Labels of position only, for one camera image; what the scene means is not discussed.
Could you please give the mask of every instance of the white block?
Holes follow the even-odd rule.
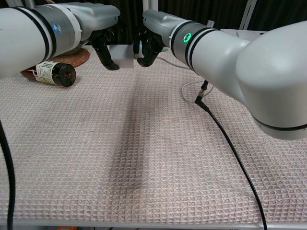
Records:
[[[110,45],[110,54],[114,63],[121,69],[133,68],[132,45]]]

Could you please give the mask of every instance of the sticker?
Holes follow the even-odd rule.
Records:
[[[53,32],[55,32],[56,34],[62,33],[62,28],[58,23],[52,23],[51,27],[52,27]]]
[[[49,84],[55,84],[52,79],[52,70],[53,67],[58,64],[58,62],[55,61],[44,61],[38,65],[36,65],[36,72],[37,75],[34,74],[35,79],[40,82],[49,83]]]

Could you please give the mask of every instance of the black cable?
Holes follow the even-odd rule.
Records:
[[[202,102],[201,100],[202,100],[202,96],[199,96],[199,95],[198,95],[198,97],[197,97],[196,100],[195,100],[195,103],[196,103],[200,108],[202,108],[203,110],[205,110],[205,111],[212,117],[212,119],[215,121],[215,123],[216,123],[217,126],[220,128],[221,132],[223,133],[224,137],[226,138],[226,140],[227,140],[227,142],[228,142],[228,144],[229,144],[229,146],[230,146],[232,152],[234,153],[234,155],[235,155],[235,157],[236,157],[236,160],[238,161],[238,163],[239,163],[239,165],[240,165],[240,167],[241,167],[241,169],[242,169],[242,171],[243,171],[243,173],[244,173],[244,175],[245,175],[245,177],[246,177],[246,179],[247,179],[247,181],[248,181],[248,183],[249,183],[249,185],[250,185],[250,187],[251,187],[251,190],[252,190],[253,193],[254,193],[254,196],[255,196],[255,198],[256,198],[256,201],[257,201],[257,204],[258,204],[258,207],[259,207],[259,211],[260,211],[260,214],[261,214],[261,219],[262,219],[262,223],[263,223],[263,229],[264,229],[264,230],[267,230],[267,229],[268,229],[268,227],[267,227],[267,222],[266,222],[266,219],[265,219],[265,215],[264,215],[264,211],[263,211],[263,208],[262,208],[261,201],[260,201],[259,196],[258,196],[258,193],[257,193],[257,191],[256,191],[256,189],[255,189],[255,187],[254,187],[254,184],[253,184],[253,182],[251,181],[251,179],[250,179],[250,177],[249,177],[249,175],[248,175],[248,172],[246,171],[246,169],[245,169],[245,167],[244,167],[244,165],[243,165],[243,163],[242,163],[242,161],[241,161],[241,159],[240,159],[240,157],[239,157],[239,154],[237,153],[237,151],[236,151],[234,145],[232,144],[232,142],[231,142],[229,136],[227,135],[227,133],[226,133],[226,131],[224,130],[224,128],[223,128],[223,126],[221,125],[221,123],[217,120],[217,118],[214,116],[214,114],[210,111],[209,107],[207,107],[207,106],[204,104],[204,102]]]
[[[9,176],[9,184],[10,184],[10,199],[9,199],[9,209],[8,209],[8,218],[7,218],[7,229],[13,229],[13,216],[14,216],[14,208],[15,208],[15,172],[14,165],[11,156],[11,151],[9,148],[8,141],[5,137],[5,133],[0,121],[0,144],[2,147],[3,155],[5,158],[6,167],[8,170]]]

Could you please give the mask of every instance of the black band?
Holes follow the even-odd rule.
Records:
[[[53,57],[54,54],[57,51],[57,40],[56,40],[56,36],[54,35],[54,32],[53,32],[53,30],[51,28],[51,25],[46,20],[46,18],[44,18],[44,16],[41,15],[41,13],[37,12],[34,9],[28,9],[28,10],[30,10],[33,14],[35,14],[43,22],[43,24],[47,28],[47,30],[48,30],[48,32],[50,34],[50,37],[51,37],[51,42],[52,42],[52,52],[51,52],[50,58]]]
[[[173,36],[172,36],[172,40],[171,40],[171,50],[172,50],[172,53],[173,53],[173,55],[176,57],[176,55],[175,55],[175,53],[174,53],[174,40],[175,40],[175,37],[176,37],[176,35],[178,34],[178,32],[179,32],[179,30],[183,27],[183,26],[185,26],[186,24],[189,24],[189,23],[195,23],[195,22],[193,22],[193,21],[187,21],[187,22],[185,22],[185,23],[182,23],[176,30],[175,30],[175,32],[174,32],[174,34],[173,34]]]
[[[205,31],[205,30],[208,30],[208,29],[212,29],[211,27],[205,27],[205,28],[202,28],[200,29],[199,31],[197,31],[195,34],[193,34],[193,36],[191,37],[191,39],[189,40],[187,46],[186,46],[186,51],[185,51],[185,57],[186,57],[186,64],[189,66],[189,68],[191,69],[191,66],[189,65],[188,63],[188,51],[189,51],[189,48],[190,48],[190,45],[192,44],[192,41],[193,39],[199,35],[201,32]]]
[[[192,63],[192,55],[193,55],[193,51],[197,45],[197,43],[205,36],[207,35],[208,33],[212,32],[212,31],[217,31],[217,29],[212,29],[212,30],[208,30],[206,32],[204,32],[202,35],[200,35],[196,41],[194,42],[192,48],[191,48],[191,52],[190,52],[190,55],[189,55],[189,61],[190,61],[190,68],[195,72],[194,68],[193,68],[193,63]]]
[[[23,11],[21,10],[20,8],[18,7],[12,7],[13,9],[15,10],[18,10],[20,11],[21,13],[23,13],[25,16],[27,16],[31,21],[33,21],[33,23],[36,25],[36,27],[38,28],[38,30],[40,31],[42,37],[43,37],[43,40],[44,40],[44,43],[45,43],[45,56],[43,58],[42,61],[45,61],[46,58],[48,57],[48,54],[49,54],[49,42],[48,42],[48,38],[47,38],[47,35],[44,31],[44,29],[42,28],[42,26],[38,23],[38,21],[32,16],[30,15],[28,12],[26,11]]]
[[[270,125],[267,125],[267,124],[265,124],[265,123],[262,123],[261,121],[257,120],[254,116],[253,116],[253,118],[254,118],[259,124],[261,124],[262,126],[267,127],[267,128],[269,128],[269,129],[277,130],[277,131],[298,131],[298,130],[307,128],[307,124],[302,125],[302,126],[290,127],[290,128],[274,127],[274,126],[270,126]]]

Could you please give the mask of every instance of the bottle label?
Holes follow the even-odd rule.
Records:
[[[34,74],[35,79],[40,82],[55,84],[52,79],[52,70],[53,67],[58,64],[55,61],[44,61],[38,65],[36,65],[36,74]]]

